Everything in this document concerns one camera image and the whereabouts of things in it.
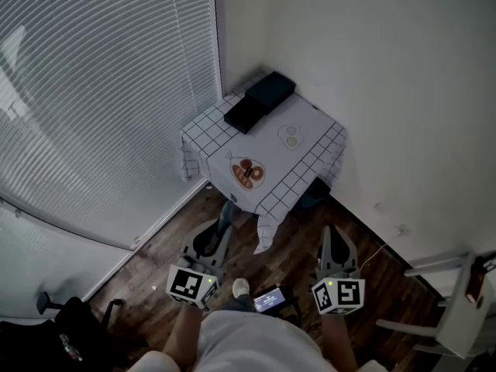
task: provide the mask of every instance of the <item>shoe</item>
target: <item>shoe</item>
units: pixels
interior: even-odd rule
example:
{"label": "shoe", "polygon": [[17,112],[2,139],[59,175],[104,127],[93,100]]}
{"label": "shoe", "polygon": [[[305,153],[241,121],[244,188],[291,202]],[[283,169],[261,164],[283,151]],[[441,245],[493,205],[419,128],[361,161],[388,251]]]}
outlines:
{"label": "shoe", "polygon": [[241,295],[250,294],[250,284],[246,278],[237,278],[232,283],[232,294],[235,298],[239,298]]}

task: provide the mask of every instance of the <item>phone screen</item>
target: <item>phone screen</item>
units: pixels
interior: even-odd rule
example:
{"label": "phone screen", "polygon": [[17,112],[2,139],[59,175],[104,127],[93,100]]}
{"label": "phone screen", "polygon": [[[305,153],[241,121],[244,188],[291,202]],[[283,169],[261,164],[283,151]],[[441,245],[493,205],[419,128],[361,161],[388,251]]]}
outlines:
{"label": "phone screen", "polygon": [[273,308],[276,305],[279,305],[283,301],[285,301],[284,295],[281,292],[281,289],[276,288],[273,291],[267,292],[263,294],[259,298],[255,299],[255,309],[259,313],[263,313],[269,308]]}

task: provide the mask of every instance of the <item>table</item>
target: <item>table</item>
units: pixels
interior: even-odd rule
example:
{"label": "table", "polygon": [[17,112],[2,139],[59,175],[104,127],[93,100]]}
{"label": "table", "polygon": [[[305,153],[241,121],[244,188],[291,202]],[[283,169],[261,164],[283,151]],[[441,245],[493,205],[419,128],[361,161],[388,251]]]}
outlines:
{"label": "table", "polygon": [[243,211],[259,216],[255,253],[270,247],[277,227],[317,176],[332,187],[348,136],[338,122],[296,94],[246,135],[224,122],[224,113],[262,77],[237,88],[181,130],[183,179],[202,174]]}

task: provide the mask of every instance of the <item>wooden floor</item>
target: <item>wooden floor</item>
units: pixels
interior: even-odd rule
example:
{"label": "wooden floor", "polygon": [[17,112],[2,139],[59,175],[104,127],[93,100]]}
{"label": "wooden floor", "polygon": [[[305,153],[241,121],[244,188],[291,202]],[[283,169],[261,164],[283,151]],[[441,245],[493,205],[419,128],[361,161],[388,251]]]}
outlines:
{"label": "wooden floor", "polygon": [[[177,315],[177,304],[165,294],[169,266],[177,260],[184,235],[218,217],[225,202],[215,188],[201,190],[93,297],[90,303],[96,315],[103,315],[113,298],[126,302],[113,313],[110,332],[144,338],[151,349],[163,348]],[[321,229],[329,223],[336,224],[354,241],[359,264],[379,248],[337,201],[329,199],[306,210],[295,207],[279,227],[274,245],[254,256],[257,221],[249,214],[238,214],[237,230],[224,264],[225,279],[209,303],[210,309],[215,310],[231,296],[231,284],[237,277],[247,278],[255,293],[277,282],[287,284],[300,298],[303,329],[320,343],[319,315],[308,294],[308,275],[316,268]],[[416,279],[404,277],[402,271],[401,263],[386,250],[362,269],[362,278],[367,280],[365,306],[346,317],[353,348],[360,365],[375,359],[388,370],[429,371],[438,358],[412,350],[417,337],[375,326],[378,318],[434,326],[442,314],[434,294]]]}

